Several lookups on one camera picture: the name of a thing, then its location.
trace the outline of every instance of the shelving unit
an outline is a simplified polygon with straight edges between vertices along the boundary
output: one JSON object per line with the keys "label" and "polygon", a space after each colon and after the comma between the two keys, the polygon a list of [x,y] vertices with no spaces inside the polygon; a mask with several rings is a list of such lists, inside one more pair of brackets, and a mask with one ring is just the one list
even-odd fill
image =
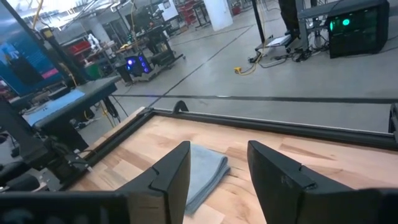
{"label": "shelving unit", "polygon": [[193,5],[195,3],[195,1],[190,0],[177,6],[178,13],[184,18],[188,26],[197,21],[195,11],[193,10]]}

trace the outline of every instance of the blue table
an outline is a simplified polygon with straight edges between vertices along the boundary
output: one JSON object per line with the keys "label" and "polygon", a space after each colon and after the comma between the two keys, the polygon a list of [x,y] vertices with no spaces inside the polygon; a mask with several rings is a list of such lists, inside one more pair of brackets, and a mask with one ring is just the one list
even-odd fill
{"label": "blue table", "polygon": [[120,77],[102,78],[78,86],[76,90],[83,95],[74,93],[67,100],[52,105],[51,111],[40,112],[39,115],[28,118],[28,122],[35,129],[56,136],[71,149],[84,150],[88,147],[86,141],[69,121],[114,93],[117,90],[115,83],[119,80]]}
{"label": "blue table", "polygon": [[46,104],[37,108],[35,111],[29,114],[25,114],[24,118],[31,126],[33,126],[36,122],[45,119],[46,117],[57,112],[58,110],[62,110],[62,108],[68,106],[69,104],[73,103],[84,95],[85,93],[80,90],[72,90],[65,96],[62,96],[56,100],[49,101]]}

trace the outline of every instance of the concrete floor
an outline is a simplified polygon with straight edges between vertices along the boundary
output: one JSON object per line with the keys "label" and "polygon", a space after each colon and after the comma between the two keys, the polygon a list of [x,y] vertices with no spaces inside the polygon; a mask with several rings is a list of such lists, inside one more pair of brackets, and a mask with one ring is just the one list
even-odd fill
{"label": "concrete floor", "polygon": [[[275,1],[267,2],[276,8]],[[280,36],[285,25],[278,10],[266,12],[266,36]],[[390,37],[398,34],[398,17],[390,18]],[[327,53],[307,61],[291,60],[272,68],[258,68],[240,76],[234,67],[248,68],[248,57],[255,55],[260,38],[252,10],[234,17],[234,24],[214,32],[211,27],[173,37],[170,44],[186,60],[179,60],[149,83],[132,87],[118,84],[116,94],[130,95],[232,95],[232,96],[313,96],[313,97],[393,97],[398,95],[396,53],[398,38],[390,40],[381,54],[330,59]],[[140,106],[172,108],[178,98],[121,97],[127,113]],[[190,111],[249,118],[316,124],[339,128],[387,131],[389,105],[344,103],[292,103],[239,100],[184,100]],[[102,118],[81,131],[92,143],[111,129]]]}

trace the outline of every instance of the folded cloth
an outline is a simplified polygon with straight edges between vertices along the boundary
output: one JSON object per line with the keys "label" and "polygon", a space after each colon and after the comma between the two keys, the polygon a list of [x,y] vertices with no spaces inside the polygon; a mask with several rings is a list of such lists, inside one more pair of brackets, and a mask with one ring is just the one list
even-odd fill
{"label": "folded cloth", "polygon": [[191,144],[191,176],[186,215],[195,213],[230,169],[226,156]]}

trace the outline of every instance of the computer case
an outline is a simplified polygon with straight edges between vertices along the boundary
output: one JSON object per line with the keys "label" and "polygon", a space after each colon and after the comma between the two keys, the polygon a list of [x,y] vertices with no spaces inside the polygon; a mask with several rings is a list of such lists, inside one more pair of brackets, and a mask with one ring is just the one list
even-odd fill
{"label": "computer case", "polygon": [[388,39],[389,7],[384,0],[373,7],[329,16],[330,58],[380,52]]}

